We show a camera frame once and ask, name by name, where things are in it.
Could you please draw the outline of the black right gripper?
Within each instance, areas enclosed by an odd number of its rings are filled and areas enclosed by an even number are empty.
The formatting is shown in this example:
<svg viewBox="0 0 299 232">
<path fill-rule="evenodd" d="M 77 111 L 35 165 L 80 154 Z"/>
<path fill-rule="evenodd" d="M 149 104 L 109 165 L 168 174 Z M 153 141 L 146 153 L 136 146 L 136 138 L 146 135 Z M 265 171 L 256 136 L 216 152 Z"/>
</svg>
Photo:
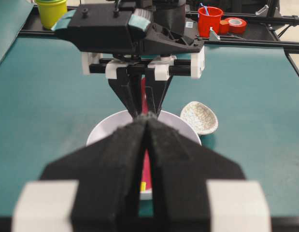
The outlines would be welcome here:
<svg viewBox="0 0 299 232">
<path fill-rule="evenodd" d="M 55 35 L 73 43 L 85 55 L 83 70 L 98 54 L 112 54 L 108 83 L 132 118 L 142 113 L 141 74 L 125 67 L 140 56 L 155 55 L 145 69 L 148 111 L 159 116 L 173 76 L 166 68 L 177 54 L 191 55 L 191 77 L 198 79 L 205 66 L 204 43 L 197 41 L 197 24 L 186 19 L 185 3 L 81 4 L 65 13 L 54 25 Z"/>
</svg>

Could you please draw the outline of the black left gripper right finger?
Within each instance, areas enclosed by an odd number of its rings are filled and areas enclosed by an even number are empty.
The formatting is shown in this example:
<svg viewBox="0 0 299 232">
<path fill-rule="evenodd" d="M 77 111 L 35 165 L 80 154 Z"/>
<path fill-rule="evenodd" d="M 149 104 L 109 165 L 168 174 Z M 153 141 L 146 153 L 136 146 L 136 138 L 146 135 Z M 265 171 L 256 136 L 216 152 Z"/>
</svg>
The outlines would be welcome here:
<svg viewBox="0 0 299 232">
<path fill-rule="evenodd" d="M 154 217 L 165 232 L 269 232 L 261 185 L 240 165 L 152 118 L 147 121 Z"/>
</svg>

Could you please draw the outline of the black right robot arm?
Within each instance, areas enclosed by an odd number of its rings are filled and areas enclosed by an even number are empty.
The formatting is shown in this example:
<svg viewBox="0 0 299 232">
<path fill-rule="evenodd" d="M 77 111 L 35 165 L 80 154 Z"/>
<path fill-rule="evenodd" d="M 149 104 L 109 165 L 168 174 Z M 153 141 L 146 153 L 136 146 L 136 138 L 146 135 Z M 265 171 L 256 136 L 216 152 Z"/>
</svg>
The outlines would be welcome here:
<svg viewBox="0 0 299 232">
<path fill-rule="evenodd" d="M 82 53 L 85 74 L 111 54 L 105 75 L 109 86 L 132 117 L 142 113 L 142 95 L 150 112 L 159 115 L 174 76 L 178 54 L 189 54 L 183 74 L 199 79 L 205 47 L 197 23 L 188 27 L 184 0 L 110 0 L 81 4 L 53 26 L 55 35 Z"/>
</svg>

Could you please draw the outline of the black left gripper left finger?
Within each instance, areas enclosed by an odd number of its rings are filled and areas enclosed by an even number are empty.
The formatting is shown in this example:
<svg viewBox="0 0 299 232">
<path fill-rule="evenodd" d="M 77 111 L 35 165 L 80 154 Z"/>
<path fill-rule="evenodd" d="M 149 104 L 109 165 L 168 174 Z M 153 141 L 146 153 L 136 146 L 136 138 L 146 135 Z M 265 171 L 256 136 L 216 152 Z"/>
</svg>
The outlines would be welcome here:
<svg viewBox="0 0 299 232">
<path fill-rule="evenodd" d="M 25 184 L 14 208 L 14 232 L 113 232 L 138 213 L 146 119 L 48 163 Z"/>
</svg>

